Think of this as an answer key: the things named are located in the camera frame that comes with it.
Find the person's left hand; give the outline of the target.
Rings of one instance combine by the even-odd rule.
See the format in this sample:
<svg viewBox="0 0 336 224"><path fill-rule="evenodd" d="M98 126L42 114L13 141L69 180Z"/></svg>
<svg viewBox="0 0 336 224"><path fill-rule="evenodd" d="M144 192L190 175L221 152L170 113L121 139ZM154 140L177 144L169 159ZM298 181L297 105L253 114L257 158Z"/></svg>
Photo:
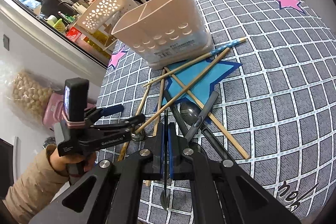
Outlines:
<svg viewBox="0 0 336 224"><path fill-rule="evenodd" d="M77 164L79 162L85 161L84 172L91 170L96 161L96 153L91 153L88 156L83 156L79 154L59 156L58 149L50 155L49 162L53 170L60 174L61 176L68 176L67 173L67 164Z"/></svg>

